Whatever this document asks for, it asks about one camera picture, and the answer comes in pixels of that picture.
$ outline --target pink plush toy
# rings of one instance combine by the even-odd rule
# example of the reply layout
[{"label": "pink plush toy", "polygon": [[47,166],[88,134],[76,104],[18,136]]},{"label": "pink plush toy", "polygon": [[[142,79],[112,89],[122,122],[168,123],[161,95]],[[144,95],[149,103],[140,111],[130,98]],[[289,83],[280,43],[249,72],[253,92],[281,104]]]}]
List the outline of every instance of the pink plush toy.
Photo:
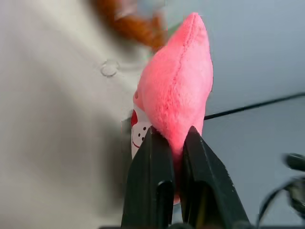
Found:
[{"label": "pink plush toy", "polygon": [[133,97],[133,148],[140,147],[147,129],[153,125],[168,140],[175,172],[179,174],[190,127],[193,125],[202,133],[205,104],[212,84],[207,31],[201,17],[192,13],[141,75]]}]

